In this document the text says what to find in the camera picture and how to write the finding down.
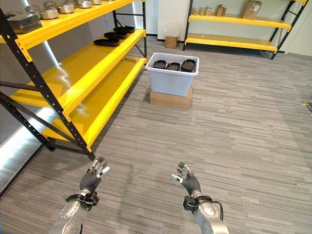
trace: brown box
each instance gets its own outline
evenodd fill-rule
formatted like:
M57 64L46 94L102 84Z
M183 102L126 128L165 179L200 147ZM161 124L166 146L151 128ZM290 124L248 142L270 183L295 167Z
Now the brown box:
M207 7L205 15L206 16L211 16L211 7Z
M226 12L226 8L223 7L222 5L218 5L217 10L216 10L216 16L224 16Z
M177 37L166 36L165 47L176 48L177 47Z
M262 2L260 1L248 1L243 13L243 18L248 20L255 20L260 10Z
M191 106L193 87L191 86L187 96L177 96L150 92L150 103L158 106L167 106L178 109L189 109Z

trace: robotic arm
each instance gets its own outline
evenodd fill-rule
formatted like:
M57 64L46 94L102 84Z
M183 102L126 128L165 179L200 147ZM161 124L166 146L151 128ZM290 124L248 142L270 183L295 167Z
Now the robotic arm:
M49 234L81 234L82 223L96 206L99 197L95 192L101 178L110 171L104 158L97 158L80 181L78 193L69 196L66 206L61 210L59 219L52 226Z
M170 178L182 184L190 195L184 198L184 209L192 211L203 234L229 234L223 222L221 203L202 194L198 179L185 163L180 162L178 166L181 176L170 174ZM220 215L215 203L220 205Z

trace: shelving unit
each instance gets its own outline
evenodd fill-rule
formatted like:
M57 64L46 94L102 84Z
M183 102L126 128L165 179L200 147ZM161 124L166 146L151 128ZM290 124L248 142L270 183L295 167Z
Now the shelving unit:
M293 28L294 24L298 20L299 16L301 15L301 12L305 8L306 3L309 0L297 0L297 1L302 2L302 7L300 8L300 10L297 14L290 11L290 7L296 2L294 0L291 0L281 19L270 19L270 18L257 17L255 20L250 20L250 19L240 18L237 15L226 15L226 16L191 15L193 0L190 0L190 7L189 7L188 20L187 20L186 31L185 31L183 50L185 50L185 47L188 43L218 45L218 46L230 46L230 47L240 47L240 48L271 51L273 54L271 59L274 59L276 53L279 51L279 49L283 45L285 39L287 38L288 34L290 33L291 29ZM296 17L293 20L291 25L284 22L285 17L288 13L296 15ZM275 27L275 31L274 31L273 35L271 36L270 40L248 39L248 38L188 33L189 24L190 24L190 21L192 21L192 20L240 23L240 24L250 24L250 25L258 25L258 26ZM281 30L280 33L282 33L282 29L287 29L287 33L285 34L285 36L283 37L282 40L279 40L278 45L274 46L272 44L272 40L275 37L278 29Z
M1 86L19 89L10 97L1 93L1 104L49 150L67 149L94 160L92 143L146 63L145 0L142 0L143 14L116 13L116 9L132 2L104 1L90 9L76 9L75 13L60 15L59 19L41 20L42 28L24 35L14 33L1 10L0 42L9 46L32 81L27 85L1 81ZM115 26L119 23L117 15L136 15L143 17L143 29L129 34L118 47L95 46L91 42L40 74L28 49L111 11ZM141 38L144 38L144 52L136 45ZM143 58L126 56L133 46ZM52 124L47 123L21 103L51 107L58 118ZM47 128L39 133L18 109Z

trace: cardboard base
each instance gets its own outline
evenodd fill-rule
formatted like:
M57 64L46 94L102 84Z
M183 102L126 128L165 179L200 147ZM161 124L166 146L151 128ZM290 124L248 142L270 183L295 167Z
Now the cardboard base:
M167 106L178 109L189 109L191 106L193 87L191 86L187 96L177 96L150 92L150 103L152 105Z

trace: cable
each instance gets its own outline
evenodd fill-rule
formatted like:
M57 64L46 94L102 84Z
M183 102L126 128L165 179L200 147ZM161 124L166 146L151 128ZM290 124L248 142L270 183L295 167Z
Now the cable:
M213 203L218 203L220 206L220 219L223 221L223 206L219 201L213 201Z

